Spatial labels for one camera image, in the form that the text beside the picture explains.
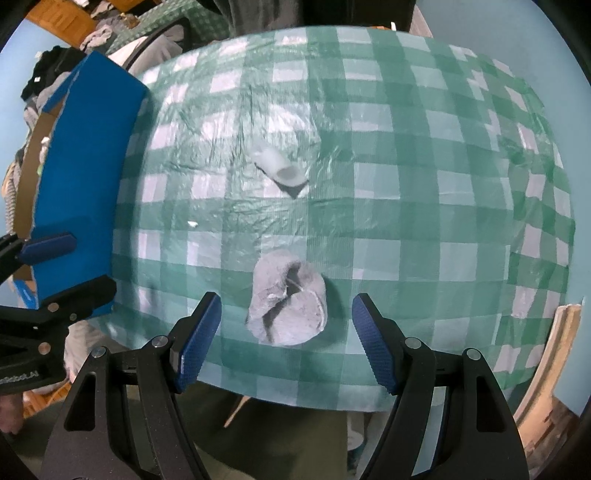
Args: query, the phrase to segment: screw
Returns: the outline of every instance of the screw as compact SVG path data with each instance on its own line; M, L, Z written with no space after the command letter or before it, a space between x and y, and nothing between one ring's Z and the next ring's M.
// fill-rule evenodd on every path
M468 356L468 358L471 358L472 360L480 360L480 358L482 357L480 352L475 348L469 348L466 351L466 355Z
M406 346L408 348L412 348L412 349L417 349L421 347L421 340L419 340L418 338L415 337L408 337L404 343L406 343Z
M156 348L164 346L168 343L168 338L164 335L158 335L157 337L152 338L152 345Z
M91 351L90 354L93 356L93 358L100 358L105 353L107 353L107 349L103 346L98 346L93 351Z
M39 350L40 354L47 355L49 352L51 352L51 345L47 342L42 342L37 347L37 350Z

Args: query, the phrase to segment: plastic tablecloth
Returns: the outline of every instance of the plastic tablecloth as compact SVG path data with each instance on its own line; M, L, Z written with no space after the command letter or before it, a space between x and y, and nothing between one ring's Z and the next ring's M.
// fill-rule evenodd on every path
M310 27L239 37L148 70L113 241L121 343L166 334L205 291L221 326L200 379L263 400L381 410L350 319L359 292L433 349L479 349L501 388L533 376L567 287L569 185L543 106L506 65L434 39ZM257 170L264 138L307 186ZM295 347L245 326L252 270L287 248L329 319Z

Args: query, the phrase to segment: gray sock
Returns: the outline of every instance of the gray sock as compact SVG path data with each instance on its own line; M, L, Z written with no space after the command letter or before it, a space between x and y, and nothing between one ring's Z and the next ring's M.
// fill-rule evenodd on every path
M298 345L326 325L324 279L287 250L263 255L252 274L246 326L262 343Z

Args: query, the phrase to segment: cardboard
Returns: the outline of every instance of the cardboard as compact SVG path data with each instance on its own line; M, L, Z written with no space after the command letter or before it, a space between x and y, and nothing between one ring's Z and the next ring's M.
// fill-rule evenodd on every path
M37 195L39 176L39 153L41 140L51 134L53 125L61 110L62 103L56 105L50 112L42 112L31 133L29 146L22 159L21 178L18 182L17 201L14 211L14 231L19 238L31 238L33 225L33 207ZM23 265L14 275L15 280L32 281L31 267Z

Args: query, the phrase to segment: blue gripper pad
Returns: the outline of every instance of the blue gripper pad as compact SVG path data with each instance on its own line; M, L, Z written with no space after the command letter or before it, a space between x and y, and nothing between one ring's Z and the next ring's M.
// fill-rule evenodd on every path
M18 259L25 265L37 265L72 253L75 249L76 237L71 233L60 233L37 240L28 240L22 246Z
M222 299L214 295L180 352L180 367L174 379L179 392L197 381L213 336L222 320Z
M357 335L359 335L375 379L378 384L386 387L388 393L392 394L396 387L394 359L386 346L386 342L359 295L353 299L351 310L353 325L357 330Z

